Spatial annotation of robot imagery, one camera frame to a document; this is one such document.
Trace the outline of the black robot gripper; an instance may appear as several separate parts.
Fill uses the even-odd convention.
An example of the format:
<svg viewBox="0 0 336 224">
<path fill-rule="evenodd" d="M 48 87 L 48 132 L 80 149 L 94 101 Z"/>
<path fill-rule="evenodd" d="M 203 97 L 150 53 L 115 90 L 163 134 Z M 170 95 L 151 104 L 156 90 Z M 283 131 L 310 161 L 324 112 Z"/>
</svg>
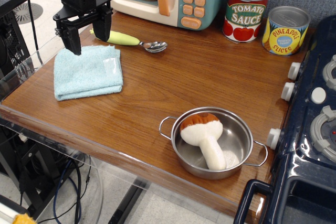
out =
<svg viewBox="0 0 336 224">
<path fill-rule="evenodd" d="M 61 0 L 63 8 L 54 15 L 56 29 L 62 30 L 61 38 L 66 49 L 81 55 L 78 29 L 93 25 L 95 36 L 108 41 L 112 23 L 111 0 Z"/>
</svg>

